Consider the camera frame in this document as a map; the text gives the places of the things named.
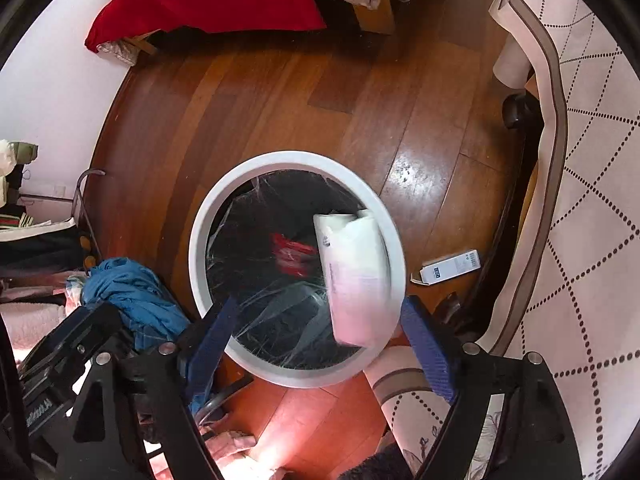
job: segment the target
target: blue gripper pad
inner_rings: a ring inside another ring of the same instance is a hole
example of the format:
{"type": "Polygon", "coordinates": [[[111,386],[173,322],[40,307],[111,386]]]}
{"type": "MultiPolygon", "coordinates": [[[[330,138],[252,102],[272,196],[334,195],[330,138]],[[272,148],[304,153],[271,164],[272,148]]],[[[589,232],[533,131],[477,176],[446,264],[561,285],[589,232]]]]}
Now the blue gripper pad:
{"type": "Polygon", "coordinates": [[[436,394],[451,404],[456,397],[456,391],[453,387],[449,362],[436,337],[418,313],[418,309],[424,308],[421,303],[416,303],[412,298],[404,298],[400,311],[400,323],[429,385],[436,394]]]}
{"type": "Polygon", "coordinates": [[[231,338],[237,316],[238,303],[234,298],[229,298],[191,357],[187,370],[185,397],[193,415],[209,399],[213,386],[213,373],[231,338]]]}

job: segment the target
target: white package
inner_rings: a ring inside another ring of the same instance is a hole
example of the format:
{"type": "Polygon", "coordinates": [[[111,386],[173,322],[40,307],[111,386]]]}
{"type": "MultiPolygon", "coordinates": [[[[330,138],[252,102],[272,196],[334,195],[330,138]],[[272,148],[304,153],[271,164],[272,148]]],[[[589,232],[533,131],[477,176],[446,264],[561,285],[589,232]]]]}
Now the white package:
{"type": "Polygon", "coordinates": [[[418,285],[434,285],[435,283],[450,280],[462,274],[480,268],[480,257],[478,251],[471,250],[456,256],[451,256],[444,260],[426,264],[420,270],[421,281],[411,277],[413,283],[418,285]]]}
{"type": "Polygon", "coordinates": [[[378,224],[366,210],[358,216],[314,215],[314,225],[335,340],[366,348],[388,340],[398,312],[378,224]]]}

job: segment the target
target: small white box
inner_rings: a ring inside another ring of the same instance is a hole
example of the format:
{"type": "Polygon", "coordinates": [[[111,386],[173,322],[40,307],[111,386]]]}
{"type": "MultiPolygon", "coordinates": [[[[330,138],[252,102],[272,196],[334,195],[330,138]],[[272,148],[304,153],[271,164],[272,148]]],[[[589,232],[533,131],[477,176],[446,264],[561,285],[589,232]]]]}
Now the small white box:
{"type": "Polygon", "coordinates": [[[433,285],[479,268],[480,258],[474,249],[424,266],[420,270],[421,280],[412,276],[411,281],[419,285],[433,285]]]}

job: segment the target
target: black cable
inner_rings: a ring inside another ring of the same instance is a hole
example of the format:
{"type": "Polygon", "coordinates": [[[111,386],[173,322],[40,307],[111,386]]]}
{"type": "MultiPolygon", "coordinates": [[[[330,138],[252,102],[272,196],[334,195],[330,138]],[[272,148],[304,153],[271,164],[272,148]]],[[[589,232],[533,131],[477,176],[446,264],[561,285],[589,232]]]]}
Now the black cable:
{"type": "Polygon", "coordinates": [[[2,316],[0,316],[0,374],[2,374],[2,384],[6,395],[7,412],[12,421],[15,450],[25,466],[33,470],[29,447],[29,431],[27,430],[24,403],[22,402],[22,388],[18,379],[18,370],[15,367],[14,351],[11,348],[11,341],[9,341],[9,335],[2,316]]]}

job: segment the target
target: red blanket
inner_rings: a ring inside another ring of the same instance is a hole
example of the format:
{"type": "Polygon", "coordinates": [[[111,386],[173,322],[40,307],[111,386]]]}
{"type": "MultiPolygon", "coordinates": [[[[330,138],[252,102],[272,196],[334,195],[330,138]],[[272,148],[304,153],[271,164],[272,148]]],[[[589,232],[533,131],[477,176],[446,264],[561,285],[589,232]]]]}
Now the red blanket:
{"type": "Polygon", "coordinates": [[[314,0],[112,0],[84,44],[97,52],[107,41],[187,25],[205,32],[324,28],[314,0]]]}

